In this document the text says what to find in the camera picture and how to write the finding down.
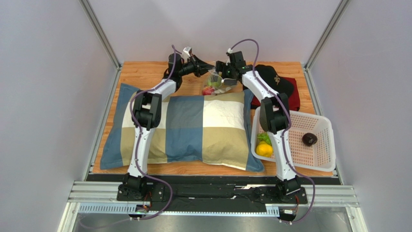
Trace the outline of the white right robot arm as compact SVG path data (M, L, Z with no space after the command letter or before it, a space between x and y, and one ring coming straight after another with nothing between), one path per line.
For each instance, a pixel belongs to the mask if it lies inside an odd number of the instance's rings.
M215 69L223 80L236 80L247 87L260 101L259 123L273 147L277 167L275 195L281 201L293 198L301 189L292 161L289 129L292 125L289 100L286 94L273 90L258 74L253 65L247 65L242 52L228 50L228 61L217 61Z

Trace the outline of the clear dotted zip bag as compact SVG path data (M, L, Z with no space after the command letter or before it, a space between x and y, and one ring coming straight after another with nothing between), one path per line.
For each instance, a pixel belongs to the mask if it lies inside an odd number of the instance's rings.
M208 77L203 82L201 93L206 95L220 95L235 88L237 83L234 81L224 81L220 72L216 72L215 68L208 70Z

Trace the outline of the yellow fake lemon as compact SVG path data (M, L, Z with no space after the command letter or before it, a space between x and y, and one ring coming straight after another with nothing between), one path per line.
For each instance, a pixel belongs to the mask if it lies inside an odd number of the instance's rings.
M267 143L259 143L255 149L255 153L262 157L271 157L273 155L273 148Z

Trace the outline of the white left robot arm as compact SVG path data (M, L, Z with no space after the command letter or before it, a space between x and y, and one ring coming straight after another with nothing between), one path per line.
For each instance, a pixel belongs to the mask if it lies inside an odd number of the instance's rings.
M182 58L173 53L169 56L169 67L163 79L151 89L140 90L132 97L129 110L135 125L135 141L133 158L122 184L124 191L136 198L147 193L147 158L152 136L161 121L162 101L180 88L183 76L194 74L200 77L213 68L212 64L195 55Z

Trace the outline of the dark brown fake food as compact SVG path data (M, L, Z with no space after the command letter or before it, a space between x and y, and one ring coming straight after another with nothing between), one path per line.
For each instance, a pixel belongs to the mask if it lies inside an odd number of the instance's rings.
M318 137L313 133L305 133L302 136L302 142L306 146L313 146L318 142Z

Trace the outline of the green fake apple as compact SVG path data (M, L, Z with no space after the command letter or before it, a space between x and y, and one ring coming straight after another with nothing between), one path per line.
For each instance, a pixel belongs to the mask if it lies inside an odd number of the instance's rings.
M222 86L222 78L219 75L210 75L206 83L207 87L218 89Z

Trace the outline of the green fake lettuce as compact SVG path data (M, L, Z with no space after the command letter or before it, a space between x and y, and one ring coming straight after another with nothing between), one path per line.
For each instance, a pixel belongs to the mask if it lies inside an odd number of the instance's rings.
M261 144L272 145L270 137L268 136L266 132L257 134L257 140L258 140L259 145Z

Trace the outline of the red fake strawberry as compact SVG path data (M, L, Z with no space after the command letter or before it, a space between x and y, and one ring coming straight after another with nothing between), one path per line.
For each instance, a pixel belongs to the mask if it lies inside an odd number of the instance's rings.
M207 95L216 95L215 93L215 88L214 87L205 87L202 89L202 95L207 96Z

